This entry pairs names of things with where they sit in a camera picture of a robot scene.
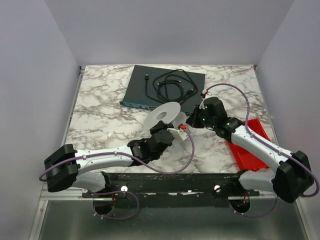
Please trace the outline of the dark network switch box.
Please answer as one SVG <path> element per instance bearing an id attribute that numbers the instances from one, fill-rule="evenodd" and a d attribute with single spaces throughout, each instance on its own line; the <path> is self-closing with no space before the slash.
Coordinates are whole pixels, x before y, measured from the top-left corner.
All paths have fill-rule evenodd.
<path id="1" fill-rule="evenodd" d="M 180 111 L 191 115 L 202 101 L 206 75 L 183 69 L 135 65 L 123 100 L 123 107 L 154 110 L 162 104 L 177 102 Z"/>

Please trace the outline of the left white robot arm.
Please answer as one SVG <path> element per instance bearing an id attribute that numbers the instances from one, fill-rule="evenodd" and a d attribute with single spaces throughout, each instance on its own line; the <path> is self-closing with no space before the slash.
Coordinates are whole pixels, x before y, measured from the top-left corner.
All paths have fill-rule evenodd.
<path id="1" fill-rule="evenodd" d="M 50 193 L 70 187 L 99 192 L 106 187 L 105 177 L 93 170 L 140 166 L 158 160 L 173 143 L 171 127 L 173 124 L 159 121 L 150 129 L 149 138 L 111 149 L 75 150 L 72 144 L 64 144 L 44 160 L 45 174 L 40 179 L 46 181 Z"/>

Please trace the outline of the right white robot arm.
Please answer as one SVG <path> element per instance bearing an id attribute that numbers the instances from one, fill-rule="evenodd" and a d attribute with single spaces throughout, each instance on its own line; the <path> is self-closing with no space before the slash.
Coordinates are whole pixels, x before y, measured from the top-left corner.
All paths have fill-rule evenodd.
<path id="1" fill-rule="evenodd" d="M 283 201 L 293 203 L 314 184 L 305 153 L 281 148 L 252 131 L 243 121 L 229 117 L 217 97 L 204 99 L 186 122 L 192 128 L 214 131 L 218 137 L 245 149 L 271 169 L 269 173 L 249 169 L 241 173 L 238 182 L 245 190 L 273 192 Z"/>

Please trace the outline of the grey cable spool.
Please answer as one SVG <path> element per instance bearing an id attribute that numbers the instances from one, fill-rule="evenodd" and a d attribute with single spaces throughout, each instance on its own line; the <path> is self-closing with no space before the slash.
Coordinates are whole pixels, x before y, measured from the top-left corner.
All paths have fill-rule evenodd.
<path id="1" fill-rule="evenodd" d="M 155 108 L 145 118 L 142 126 L 149 130 L 162 121 L 165 124 L 172 124 L 177 129 L 179 125 L 184 125 L 186 120 L 187 116 L 181 111 L 181 105 L 178 102 L 167 102 Z"/>

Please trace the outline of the aluminium frame rail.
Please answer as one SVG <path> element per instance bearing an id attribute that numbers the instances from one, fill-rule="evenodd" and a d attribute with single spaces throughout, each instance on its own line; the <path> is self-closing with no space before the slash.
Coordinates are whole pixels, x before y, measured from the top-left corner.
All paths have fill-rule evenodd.
<path id="1" fill-rule="evenodd" d="M 46 179 L 46 189 L 50 193 L 57 193 L 70 188 L 77 180 L 79 173 L 79 166 L 74 159 L 77 151 L 74 150 L 72 144 L 67 144 L 66 141 L 85 69 L 85 66 L 79 67 L 76 90 L 71 102 L 61 147 L 44 160 L 45 173 L 39 177 L 40 180 Z"/>

